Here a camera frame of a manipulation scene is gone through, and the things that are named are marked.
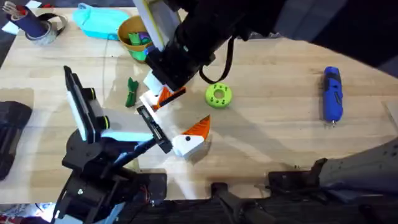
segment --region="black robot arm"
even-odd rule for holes
[[[208,83],[226,77],[232,64],[233,39],[247,41],[252,31],[306,40],[347,55],[398,77],[397,4],[363,1],[166,0],[174,11],[188,12],[173,39],[146,62],[155,77],[172,90],[196,73]],[[219,80],[206,78],[203,67],[228,39],[227,62]]]

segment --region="orange triangle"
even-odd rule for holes
[[[162,106],[160,105],[161,102],[167,100],[169,97],[179,93],[180,91],[185,90],[185,87],[182,87],[181,89],[175,91],[174,93],[171,93],[170,90],[167,87],[163,87],[162,92],[160,93],[159,99],[157,100],[156,105],[152,105],[152,109],[158,110]]]
[[[197,122],[194,126],[184,131],[182,134],[202,136],[204,139],[206,139],[207,135],[209,134],[209,131],[210,131],[210,115]]]

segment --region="teal plastic bag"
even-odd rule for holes
[[[130,16],[117,9],[97,8],[79,3],[73,12],[73,20],[88,36],[109,40],[119,40],[118,29]]]

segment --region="wooden tabletop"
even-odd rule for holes
[[[69,25],[46,47],[18,33],[0,69],[0,101],[14,100],[33,108],[7,179],[0,182],[0,203],[54,202],[70,174],[61,165],[65,143],[76,130],[66,98],[63,66],[94,87],[105,108],[135,112],[124,103],[127,79],[142,83],[149,71],[117,41],[92,39],[73,23],[75,9],[39,9],[68,17]],[[134,8],[123,11],[136,15]],[[225,45],[205,69],[215,79],[226,58]],[[326,66],[340,69],[343,118],[325,127],[320,98]],[[178,129],[211,115],[206,148],[189,161],[154,147],[139,157],[140,169],[163,171],[168,199],[207,198],[212,182],[227,182],[240,197],[261,197],[259,190],[273,170],[308,169],[321,157],[343,157],[378,146],[397,136],[384,105],[398,100],[398,80],[331,50],[288,39],[237,40],[233,66],[224,81],[233,91],[228,108],[205,103],[206,84],[199,76],[187,93],[159,111]]]

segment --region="green donut toy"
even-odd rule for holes
[[[232,90],[228,85],[216,83],[206,90],[206,102],[214,108],[225,108],[232,101]]]

